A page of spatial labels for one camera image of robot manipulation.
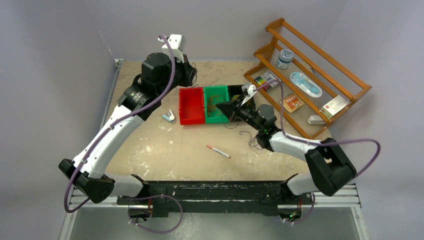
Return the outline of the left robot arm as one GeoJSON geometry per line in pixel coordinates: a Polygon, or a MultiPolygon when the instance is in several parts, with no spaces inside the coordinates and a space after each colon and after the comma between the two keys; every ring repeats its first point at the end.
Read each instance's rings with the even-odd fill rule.
{"type": "Polygon", "coordinates": [[[59,163],[58,168],[69,179],[67,188],[76,187],[95,204],[109,196],[130,197],[138,205],[146,203],[149,191],[139,176],[112,175],[106,168],[132,132],[161,106],[161,99],[177,86],[191,87],[196,74],[186,54],[181,59],[159,52],[149,54],[94,139],[73,159],[64,158],[59,163]]]}

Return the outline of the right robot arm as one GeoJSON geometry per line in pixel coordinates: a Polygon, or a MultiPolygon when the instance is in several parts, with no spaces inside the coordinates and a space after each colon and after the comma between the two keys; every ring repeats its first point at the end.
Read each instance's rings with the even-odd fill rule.
{"type": "Polygon", "coordinates": [[[339,142],[332,138],[324,141],[305,139],[283,132],[276,125],[277,117],[271,105],[253,108],[236,99],[215,106],[230,121],[241,120],[254,128],[261,148],[287,154],[307,164],[308,174],[295,175],[283,183],[280,196],[288,204],[305,193],[321,192],[331,197],[357,175],[339,142]]]}

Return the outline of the black plastic bin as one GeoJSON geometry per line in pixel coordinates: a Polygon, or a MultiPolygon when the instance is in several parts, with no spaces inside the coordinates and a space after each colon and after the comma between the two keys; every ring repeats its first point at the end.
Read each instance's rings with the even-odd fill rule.
{"type": "MultiPolygon", "coordinates": [[[[242,92],[242,87],[243,84],[241,85],[229,85],[228,86],[228,92],[229,92],[229,101],[231,100],[240,100],[240,104],[239,107],[242,106],[241,103],[243,101],[243,92],[242,92]]],[[[254,100],[254,97],[252,97],[247,103],[245,103],[244,105],[250,105],[253,108],[256,109],[256,103],[254,100]]]]}

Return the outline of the red plastic bin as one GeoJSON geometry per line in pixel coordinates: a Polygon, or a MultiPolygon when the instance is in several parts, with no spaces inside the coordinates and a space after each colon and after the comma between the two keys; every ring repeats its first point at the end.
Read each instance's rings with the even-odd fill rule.
{"type": "Polygon", "coordinates": [[[179,122],[183,126],[206,123],[204,90],[202,87],[181,88],[178,102],[179,122]]]}

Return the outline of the green plastic bin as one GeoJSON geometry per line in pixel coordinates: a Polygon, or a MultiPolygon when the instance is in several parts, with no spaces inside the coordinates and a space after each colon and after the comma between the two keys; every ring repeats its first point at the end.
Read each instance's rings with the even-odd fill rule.
{"type": "Polygon", "coordinates": [[[216,108],[217,103],[229,101],[228,87],[226,85],[204,86],[203,97],[205,122],[207,124],[228,123],[229,120],[216,108]]]}

